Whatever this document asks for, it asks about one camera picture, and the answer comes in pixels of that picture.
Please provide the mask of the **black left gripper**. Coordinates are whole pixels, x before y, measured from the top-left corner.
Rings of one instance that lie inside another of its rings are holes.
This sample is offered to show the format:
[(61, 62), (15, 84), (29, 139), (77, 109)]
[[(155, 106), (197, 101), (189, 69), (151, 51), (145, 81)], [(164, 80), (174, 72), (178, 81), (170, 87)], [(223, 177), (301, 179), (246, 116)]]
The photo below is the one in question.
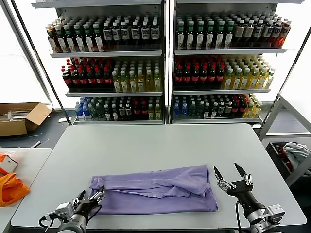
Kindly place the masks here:
[(91, 195), (89, 199), (83, 199), (85, 193), (86, 191), (83, 190), (76, 198), (72, 200), (73, 204), (79, 204), (74, 214), (89, 217), (91, 211), (97, 206), (97, 202), (101, 202), (104, 198), (104, 186)]

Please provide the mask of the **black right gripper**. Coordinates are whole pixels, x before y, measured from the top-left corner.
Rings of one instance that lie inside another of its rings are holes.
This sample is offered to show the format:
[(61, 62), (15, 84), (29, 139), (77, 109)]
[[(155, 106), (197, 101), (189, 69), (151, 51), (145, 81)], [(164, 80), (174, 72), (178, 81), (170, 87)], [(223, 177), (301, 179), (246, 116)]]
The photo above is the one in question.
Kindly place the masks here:
[(226, 193), (229, 191), (230, 196), (234, 196), (238, 199), (242, 206), (251, 206), (258, 203), (254, 195), (252, 194), (253, 181), (251, 174), (247, 173), (240, 165), (234, 163), (243, 181), (228, 182), (221, 175), (220, 171), (214, 166), (215, 177), (217, 185)]

